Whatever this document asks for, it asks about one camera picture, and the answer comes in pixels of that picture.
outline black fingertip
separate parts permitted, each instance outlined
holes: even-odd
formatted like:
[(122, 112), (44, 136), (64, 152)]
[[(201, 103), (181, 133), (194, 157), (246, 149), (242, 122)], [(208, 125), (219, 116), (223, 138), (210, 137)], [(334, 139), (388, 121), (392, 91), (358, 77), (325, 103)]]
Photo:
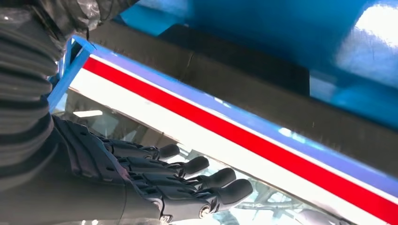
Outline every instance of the black fingertip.
[(209, 167), (209, 160), (203, 156), (196, 157), (185, 163), (184, 172), (186, 176), (190, 176)]
[(180, 154), (180, 148), (176, 144), (168, 144), (159, 149), (160, 159), (166, 160)]

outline screw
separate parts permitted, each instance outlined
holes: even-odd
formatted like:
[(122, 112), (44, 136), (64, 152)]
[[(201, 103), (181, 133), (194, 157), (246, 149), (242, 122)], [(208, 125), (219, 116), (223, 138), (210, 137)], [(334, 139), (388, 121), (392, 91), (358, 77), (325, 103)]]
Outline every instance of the screw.
[(204, 218), (210, 214), (210, 207), (208, 205), (203, 206), (203, 208), (199, 212), (199, 218)]
[(171, 216), (167, 216), (167, 215), (161, 216), (161, 222), (162, 223), (171, 223), (171, 221), (172, 221), (172, 217)]

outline black mechanical hand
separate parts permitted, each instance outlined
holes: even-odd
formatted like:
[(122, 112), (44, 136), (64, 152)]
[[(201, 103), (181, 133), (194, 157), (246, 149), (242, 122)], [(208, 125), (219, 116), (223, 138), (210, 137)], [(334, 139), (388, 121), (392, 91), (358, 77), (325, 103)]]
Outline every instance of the black mechanical hand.
[[(209, 166), (205, 157), (173, 164), (155, 160), (162, 151), (167, 152), (169, 157), (177, 155), (179, 148), (176, 145), (158, 149), (126, 141), (103, 138), (102, 141), (111, 146), (107, 149), (112, 150), (115, 156), (122, 152), (124, 157), (118, 159), (119, 163), (129, 172), (131, 181), (145, 199), (156, 199), (154, 204), (162, 211), (161, 220), (165, 222), (202, 218), (209, 213), (227, 210), (253, 192), (250, 182), (236, 180), (231, 168), (222, 169), (211, 176), (184, 179)], [(149, 157), (148, 149), (156, 154)]]

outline robotic hand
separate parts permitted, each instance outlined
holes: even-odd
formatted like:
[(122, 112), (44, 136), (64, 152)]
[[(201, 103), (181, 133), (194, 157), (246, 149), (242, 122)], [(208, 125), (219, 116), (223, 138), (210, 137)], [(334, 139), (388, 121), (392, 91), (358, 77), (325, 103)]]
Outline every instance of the robotic hand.
[(161, 160), (158, 149), (107, 140), (48, 112), (48, 76), (65, 41), (87, 33), (135, 0), (0, 2), (0, 224), (148, 225), (202, 218), (253, 191), (231, 169), (193, 176), (204, 157)]
[[(157, 160), (159, 156), (170, 158), (179, 154), (176, 145), (158, 149), (119, 140), (102, 141), (111, 143), (107, 149), (128, 171), (131, 181), (145, 199), (155, 200), (153, 203), (162, 210), (161, 220), (165, 222), (202, 218), (209, 213), (227, 210), (253, 192), (250, 182), (236, 180), (231, 168), (211, 176), (185, 179), (205, 170), (209, 161), (205, 157), (196, 157), (187, 163), (168, 164)], [(155, 153), (148, 157), (148, 152)]]

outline white light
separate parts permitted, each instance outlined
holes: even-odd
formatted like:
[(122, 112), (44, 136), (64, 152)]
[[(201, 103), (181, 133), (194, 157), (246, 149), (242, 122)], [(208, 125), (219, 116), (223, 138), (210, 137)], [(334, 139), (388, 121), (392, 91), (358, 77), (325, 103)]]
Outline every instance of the white light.
[(398, 32), (394, 29), (397, 21), (397, 7), (378, 4), (363, 12), (355, 28), (380, 38), (390, 47), (398, 47)]
[(291, 134), (292, 134), (291, 130), (289, 130), (287, 128), (281, 128), (281, 129), (279, 129), (279, 132), (286, 137), (291, 137)]
[(100, 116), (102, 115), (101, 110), (91, 110), (91, 111), (80, 111), (80, 112), (73, 112), (78, 117), (90, 117), (90, 116)]

